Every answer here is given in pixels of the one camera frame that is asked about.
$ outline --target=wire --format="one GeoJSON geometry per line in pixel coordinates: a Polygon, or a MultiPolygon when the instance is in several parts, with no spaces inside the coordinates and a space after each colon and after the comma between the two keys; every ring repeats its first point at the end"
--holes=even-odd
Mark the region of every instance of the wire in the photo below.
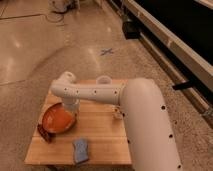
{"type": "MultiPolygon", "coordinates": [[[[1,12],[0,21],[1,21],[1,20],[18,19],[18,18],[27,18],[27,17],[37,17],[37,16],[44,16],[45,19],[46,19],[48,22],[50,22],[50,23],[58,23],[58,22],[60,22],[60,21],[62,21],[62,20],[64,19],[64,14],[63,14],[63,13],[59,13],[59,12],[51,12],[51,13],[58,14],[58,15],[61,16],[58,20],[55,20],[55,21],[49,19],[49,18],[48,18],[48,15],[46,15],[46,14],[40,14],[40,13],[38,13],[38,14],[30,14],[30,15],[20,15],[20,16],[4,17],[4,18],[2,18],[2,16],[4,15],[4,12],[5,12],[5,10],[6,10],[7,6],[8,6],[8,4],[9,4],[9,0],[6,1],[6,4],[5,4],[5,6],[4,6],[4,8],[3,8],[2,12],[1,12]]],[[[58,11],[60,11],[60,10],[55,6],[55,3],[52,3],[52,4],[53,4],[53,6],[54,6],[55,9],[57,9],[58,11]]]]}
{"type": "Polygon", "coordinates": [[[6,10],[7,6],[8,6],[8,4],[9,4],[9,1],[10,1],[10,0],[7,0],[7,1],[6,1],[6,4],[5,4],[5,6],[4,6],[4,8],[3,8],[2,12],[1,12],[0,18],[4,15],[4,12],[5,12],[5,10],[6,10]]]}

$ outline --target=white object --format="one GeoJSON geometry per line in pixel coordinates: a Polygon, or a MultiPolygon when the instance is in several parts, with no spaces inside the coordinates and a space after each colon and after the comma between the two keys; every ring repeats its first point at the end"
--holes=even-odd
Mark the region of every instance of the white object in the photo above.
{"type": "Polygon", "coordinates": [[[73,0],[49,0],[50,10],[54,12],[66,12],[67,6],[73,3],[73,0]]]}
{"type": "Polygon", "coordinates": [[[72,106],[76,99],[120,105],[136,171],[183,170],[165,102],[153,80],[138,78],[126,85],[80,85],[74,81],[75,76],[65,72],[53,81],[52,93],[65,105],[72,106]]]}
{"type": "Polygon", "coordinates": [[[96,84],[111,84],[112,79],[107,75],[102,75],[96,79],[96,84]]]}

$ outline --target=table leg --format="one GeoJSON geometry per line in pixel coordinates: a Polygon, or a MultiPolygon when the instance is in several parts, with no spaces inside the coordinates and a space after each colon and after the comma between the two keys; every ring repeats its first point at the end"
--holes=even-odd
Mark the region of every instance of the table leg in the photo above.
{"type": "Polygon", "coordinates": [[[51,171],[58,171],[58,169],[54,165],[46,165],[46,167],[51,171]]]}

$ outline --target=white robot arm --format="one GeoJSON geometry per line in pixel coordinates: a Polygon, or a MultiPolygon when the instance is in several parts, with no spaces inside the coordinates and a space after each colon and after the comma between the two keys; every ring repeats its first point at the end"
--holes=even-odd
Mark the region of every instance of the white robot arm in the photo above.
{"type": "Polygon", "coordinates": [[[120,84],[75,84],[75,76],[63,73],[51,90],[72,110],[78,99],[120,105],[133,168],[136,171],[183,170],[174,134],[160,89],[153,80],[137,78],[120,84]]]}

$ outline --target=floor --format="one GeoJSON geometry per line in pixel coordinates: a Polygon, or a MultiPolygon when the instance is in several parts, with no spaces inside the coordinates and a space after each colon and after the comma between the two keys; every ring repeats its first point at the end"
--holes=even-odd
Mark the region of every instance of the floor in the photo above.
{"type": "Polygon", "coordinates": [[[181,92],[173,91],[172,81],[143,45],[125,40],[121,20],[106,2],[101,9],[91,0],[81,1],[80,11],[70,10],[61,20],[61,15],[49,13],[47,0],[2,0],[0,15],[5,18],[0,20],[0,170],[48,170],[23,161],[50,83],[64,71],[72,71],[79,80],[100,75],[154,79],[167,102],[184,169],[213,170],[212,129],[181,92]],[[110,48],[113,53],[102,55],[110,48]]]}

